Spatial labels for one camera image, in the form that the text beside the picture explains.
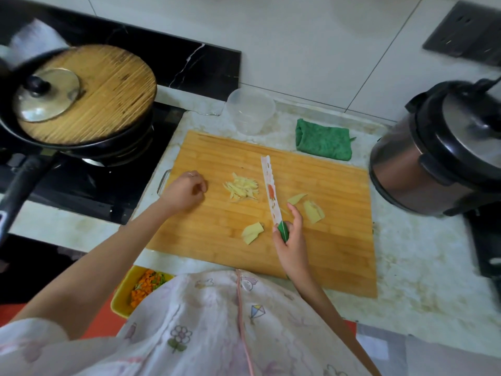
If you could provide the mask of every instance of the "knife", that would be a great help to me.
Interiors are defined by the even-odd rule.
[[[277,200],[277,190],[275,189],[275,180],[273,179],[272,164],[269,155],[261,157],[261,167],[263,168],[263,176],[265,177],[266,194],[268,195],[268,204],[270,205],[270,212],[272,213],[273,225],[278,224],[282,240],[286,243],[289,239],[289,230],[282,220],[282,213]]]

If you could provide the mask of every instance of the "hand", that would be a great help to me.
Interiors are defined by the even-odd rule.
[[[204,200],[207,184],[198,171],[181,174],[163,191],[160,201],[172,215],[190,209]]]
[[[290,203],[287,207],[294,216],[294,223],[286,221],[289,229],[289,240],[285,243],[282,240],[277,226],[273,227],[273,242],[277,249],[282,268],[295,284],[296,282],[310,281],[313,279],[308,262],[308,251],[306,249],[306,240],[303,236],[303,217],[299,210]]]

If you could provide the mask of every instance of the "folded cloth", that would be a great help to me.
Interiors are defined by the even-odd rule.
[[[349,161],[351,159],[350,130],[324,127],[299,119],[296,125],[296,149],[321,157]]]

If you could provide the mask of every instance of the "orange drawing on blade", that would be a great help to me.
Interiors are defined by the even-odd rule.
[[[270,199],[275,199],[275,192],[273,191],[272,185],[268,185],[268,191],[270,192]]]

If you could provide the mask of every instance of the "black wok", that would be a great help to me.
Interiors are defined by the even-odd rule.
[[[114,157],[120,158],[124,153],[132,151],[151,132],[150,106],[128,129],[96,142],[68,146],[53,145],[42,143],[28,136],[19,126],[17,116],[13,111],[14,94],[28,76],[59,53],[60,51],[39,56],[10,72],[6,77],[0,78],[0,124],[12,136],[41,148],[39,155],[27,156],[0,201],[0,245],[7,238],[9,229],[24,201],[38,181],[57,161],[58,156],[63,154],[97,162],[106,159],[109,162]]]

